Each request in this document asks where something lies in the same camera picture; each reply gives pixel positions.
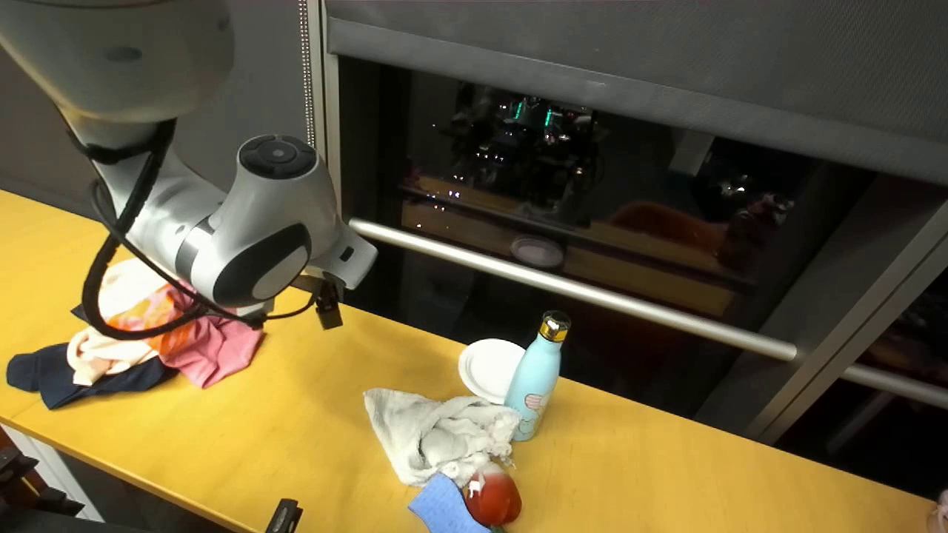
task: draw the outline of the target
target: white bowl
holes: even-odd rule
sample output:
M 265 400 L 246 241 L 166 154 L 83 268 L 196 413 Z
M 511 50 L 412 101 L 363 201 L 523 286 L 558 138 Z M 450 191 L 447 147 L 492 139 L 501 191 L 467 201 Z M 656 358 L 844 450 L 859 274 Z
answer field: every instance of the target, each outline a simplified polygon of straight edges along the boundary
M 524 348 L 504 338 L 483 338 L 462 349 L 461 377 L 467 388 L 489 403 L 504 403 Z

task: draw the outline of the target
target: gray wall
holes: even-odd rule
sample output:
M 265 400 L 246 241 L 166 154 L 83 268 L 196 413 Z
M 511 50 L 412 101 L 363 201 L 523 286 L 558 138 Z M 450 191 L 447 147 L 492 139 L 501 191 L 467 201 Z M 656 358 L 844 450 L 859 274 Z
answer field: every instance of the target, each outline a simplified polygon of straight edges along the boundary
M 234 179 L 234 152 L 259 135 L 307 139 L 298 0 L 228 0 L 237 61 L 227 90 L 178 124 L 182 157 L 218 188 Z M 71 148 L 56 108 L 0 50 L 0 191 L 93 215 L 95 170 Z

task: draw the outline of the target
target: blue object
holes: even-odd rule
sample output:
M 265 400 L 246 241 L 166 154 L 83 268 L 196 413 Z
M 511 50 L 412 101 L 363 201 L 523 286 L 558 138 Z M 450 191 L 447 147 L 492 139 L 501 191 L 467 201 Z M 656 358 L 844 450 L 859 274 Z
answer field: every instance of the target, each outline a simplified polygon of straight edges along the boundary
M 450 478 L 435 474 L 409 506 L 431 533 L 492 533 L 478 526 Z
M 558 311 L 544 314 L 538 342 L 529 348 L 523 364 L 513 373 L 507 406 L 523 419 L 513 441 L 529 441 L 538 432 L 539 419 L 554 395 L 563 364 L 563 342 L 570 320 Z

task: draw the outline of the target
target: yellow tabletop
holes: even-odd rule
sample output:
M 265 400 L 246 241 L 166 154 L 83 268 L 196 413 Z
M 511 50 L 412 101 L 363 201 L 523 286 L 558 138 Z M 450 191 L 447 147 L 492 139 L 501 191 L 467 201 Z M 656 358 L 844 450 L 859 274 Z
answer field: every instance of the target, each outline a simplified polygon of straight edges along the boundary
M 6 369 L 83 326 L 68 309 L 104 231 L 9 192 L 0 228 Z M 355 309 L 345 320 L 271 323 L 256 364 L 207 392 L 178 377 L 49 413 L 4 386 L 0 422 L 231 530 L 265 530 L 278 499 L 298 499 L 301 530 L 422 533 L 418 490 L 395 478 L 363 392 L 467 395 L 461 345 Z M 570 379 L 517 449 L 513 478 L 524 499 L 513 533 L 914 533 L 933 506 Z

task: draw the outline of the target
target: red object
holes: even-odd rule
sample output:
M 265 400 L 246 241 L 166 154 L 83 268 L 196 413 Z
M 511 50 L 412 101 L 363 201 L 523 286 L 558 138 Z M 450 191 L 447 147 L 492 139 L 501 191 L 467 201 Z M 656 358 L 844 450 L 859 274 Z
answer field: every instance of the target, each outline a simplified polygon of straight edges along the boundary
M 467 486 L 467 505 L 475 521 L 486 527 L 511 526 L 523 515 L 523 496 L 501 465 L 486 465 Z

